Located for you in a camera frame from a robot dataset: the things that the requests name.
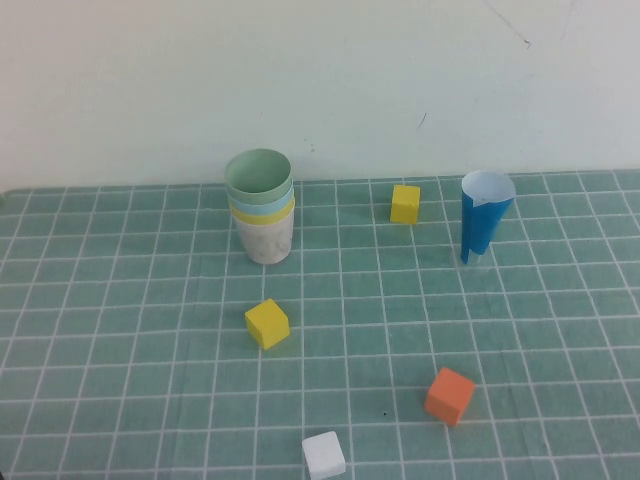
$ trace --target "white cup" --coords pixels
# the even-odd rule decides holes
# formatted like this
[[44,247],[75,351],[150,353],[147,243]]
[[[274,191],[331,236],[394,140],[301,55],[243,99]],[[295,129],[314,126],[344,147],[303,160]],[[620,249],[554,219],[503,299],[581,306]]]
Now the white cup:
[[295,208],[292,208],[289,215],[271,225],[250,225],[233,217],[240,241],[251,260],[272,265],[287,258],[293,239],[294,212]]

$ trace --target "white block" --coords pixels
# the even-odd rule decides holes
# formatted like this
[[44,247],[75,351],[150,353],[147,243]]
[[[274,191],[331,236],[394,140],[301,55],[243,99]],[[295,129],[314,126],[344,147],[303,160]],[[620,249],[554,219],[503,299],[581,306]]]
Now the white block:
[[340,475],[347,470],[336,432],[327,432],[302,441],[311,480]]

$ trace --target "light blue cup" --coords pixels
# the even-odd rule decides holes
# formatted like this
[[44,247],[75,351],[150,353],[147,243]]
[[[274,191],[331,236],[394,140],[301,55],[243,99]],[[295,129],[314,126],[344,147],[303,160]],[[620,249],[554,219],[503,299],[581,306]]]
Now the light blue cup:
[[275,202],[267,203],[266,205],[250,205],[248,203],[243,203],[236,198],[229,195],[229,203],[233,205],[234,208],[240,210],[242,213],[246,213],[248,215],[271,215],[273,213],[279,212],[287,204],[291,201],[293,197],[293,184],[291,188],[284,194],[284,197],[279,198]]

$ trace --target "cup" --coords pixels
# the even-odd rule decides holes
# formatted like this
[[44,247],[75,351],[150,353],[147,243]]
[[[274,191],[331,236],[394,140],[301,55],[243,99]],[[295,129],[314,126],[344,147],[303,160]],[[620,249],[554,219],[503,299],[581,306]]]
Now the cup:
[[289,213],[293,211],[295,205],[296,199],[295,197],[291,197],[291,200],[289,200],[289,203],[287,203],[283,209],[272,213],[271,215],[249,215],[248,213],[243,213],[236,209],[233,205],[229,205],[229,207],[231,208],[233,216],[241,222],[248,223],[249,225],[271,225],[273,223],[278,223],[289,215]]
[[289,204],[293,198],[293,185],[291,185],[289,191],[284,194],[284,197],[265,205],[251,205],[249,203],[236,200],[231,195],[228,197],[230,206],[242,213],[246,213],[248,215],[272,215],[279,212]]
[[271,225],[251,225],[233,220],[240,235],[240,241],[251,260],[262,265],[272,265],[284,260],[291,252],[293,239],[294,209],[282,220]]
[[465,175],[462,179],[462,263],[469,262],[470,252],[484,255],[515,196],[515,185],[503,173],[479,170]]
[[227,165],[225,180],[229,196],[249,205],[276,202],[293,185],[287,157],[266,148],[233,157]]

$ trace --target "stacked cups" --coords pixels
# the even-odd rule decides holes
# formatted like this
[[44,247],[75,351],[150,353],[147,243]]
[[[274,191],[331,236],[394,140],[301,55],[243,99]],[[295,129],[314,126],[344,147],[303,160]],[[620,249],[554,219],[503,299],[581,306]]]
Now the stacked cups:
[[270,265],[291,251],[295,198],[291,164],[274,150],[231,159],[225,173],[229,207],[242,245],[254,262]]

